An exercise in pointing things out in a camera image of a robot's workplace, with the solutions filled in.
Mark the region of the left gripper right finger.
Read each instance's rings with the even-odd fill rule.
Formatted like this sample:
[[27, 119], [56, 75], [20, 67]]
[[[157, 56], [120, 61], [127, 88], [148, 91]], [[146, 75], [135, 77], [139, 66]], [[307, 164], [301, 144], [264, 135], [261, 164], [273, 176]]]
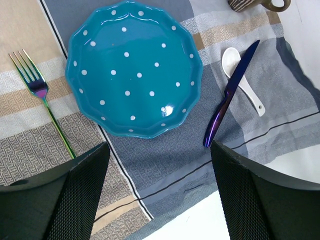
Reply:
[[271, 169], [213, 141], [215, 179], [232, 240], [318, 240], [320, 185]]

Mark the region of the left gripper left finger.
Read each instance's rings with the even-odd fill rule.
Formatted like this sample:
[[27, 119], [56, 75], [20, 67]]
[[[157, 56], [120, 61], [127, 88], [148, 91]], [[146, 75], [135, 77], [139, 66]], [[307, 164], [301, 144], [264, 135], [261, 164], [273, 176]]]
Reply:
[[2, 240], [88, 240], [110, 159], [102, 142], [82, 155], [0, 187]]

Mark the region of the blue beige checked cloth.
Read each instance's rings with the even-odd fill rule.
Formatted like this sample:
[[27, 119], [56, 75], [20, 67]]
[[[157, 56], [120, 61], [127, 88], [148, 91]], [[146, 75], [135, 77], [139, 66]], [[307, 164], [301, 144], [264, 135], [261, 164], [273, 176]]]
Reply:
[[[201, 58], [200, 98], [185, 121], [154, 138], [115, 136], [81, 113], [66, 80], [69, 40], [98, 8], [131, 1], [162, 9], [190, 32]], [[214, 137], [262, 165], [303, 150], [320, 151], [320, 90], [286, 41], [270, 0], [3, 0], [0, 3], [0, 186], [71, 158], [41, 99], [33, 96], [9, 53], [24, 49], [48, 84], [49, 107], [76, 158], [106, 142], [110, 150], [89, 240], [142, 240], [208, 196], [219, 193], [210, 119], [225, 96], [222, 55], [260, 40], [245, 77], [265, 107], [259, 116], [236, 90]]]

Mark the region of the purple knife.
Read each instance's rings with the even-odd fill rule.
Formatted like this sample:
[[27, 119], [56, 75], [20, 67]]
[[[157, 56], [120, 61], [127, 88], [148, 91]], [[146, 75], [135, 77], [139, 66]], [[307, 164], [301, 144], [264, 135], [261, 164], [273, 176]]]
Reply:
[[218, 128], [225, 116], [225, 113], [232, 101], [232, 98], [237, 90], [241, 78], [245, 75], [246, 69], [260, 43], [260, 40], [255, 41], [243, 54], [243, 58], [235, 65], [234, 72], [232, 73], [229, 82], [224, 90], [224, 98], [218, 105], [216, 111], [210, 119], [210, 122], [205, 131], [203, 145], [209, 148], [214, 140]]

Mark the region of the purple teal fork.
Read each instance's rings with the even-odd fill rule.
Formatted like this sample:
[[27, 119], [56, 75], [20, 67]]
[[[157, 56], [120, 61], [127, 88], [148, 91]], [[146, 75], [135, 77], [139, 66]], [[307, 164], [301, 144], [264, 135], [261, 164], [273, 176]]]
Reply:
[[51, 111], [51, 108], [47, 101], [47, 94], [49, 92], [49, 86], [44, 79], [42, 73], [34, 63], [34, 61], [30, 58], [27, 52], [22, 49], [23, 54], [18, 50], [16, 52], [9, 53], [9, 57], [13, 62], [18, 74], [20, 75], [21, 79], [23, 80], [25, 86], [27, 87], [28, 91], [35, 96], [42, 100], [45, 109], [47, 110], [49, 117], [51, 118], [58, 134], [60, 135], [66, 149], [68, 150], [72, 159], [76, 158], [76, 154], [72, 149], [71, 145], [69, 144], [67, 138], [65, 137], [63, 131], [61, 130], [54, 114]]

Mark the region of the white ceramic spoon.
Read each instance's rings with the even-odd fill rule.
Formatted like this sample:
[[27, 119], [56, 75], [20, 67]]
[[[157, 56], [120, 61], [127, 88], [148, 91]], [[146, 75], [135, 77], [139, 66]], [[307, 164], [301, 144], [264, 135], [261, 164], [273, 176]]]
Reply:
[[[221, 65], [225, 75], [230, 79], [236, 66], [241, 60], [240, 53], [234, 47], [227, 48], [222, 54]], [[256, 93], [253, 91], [251, 86], [249, 85], [246, 76], [244, 75], [238, 85], [240, 89], [246, 94], [248, 99], [251, 101], [253, 107], [255, 108], [259, 117], [262, 117], [265, 112], [265, 106], [258, 98]]]

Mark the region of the teal dotted plate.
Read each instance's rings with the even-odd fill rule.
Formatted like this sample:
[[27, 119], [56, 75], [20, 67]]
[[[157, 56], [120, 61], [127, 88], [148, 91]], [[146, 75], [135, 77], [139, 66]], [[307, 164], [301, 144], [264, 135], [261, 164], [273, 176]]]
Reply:
[[202, 74], [190, 32], [143, 3], [97, 8], [69, 39], [65, 78], [77, 106], [117, 137], [152, 139], [180, 126]]

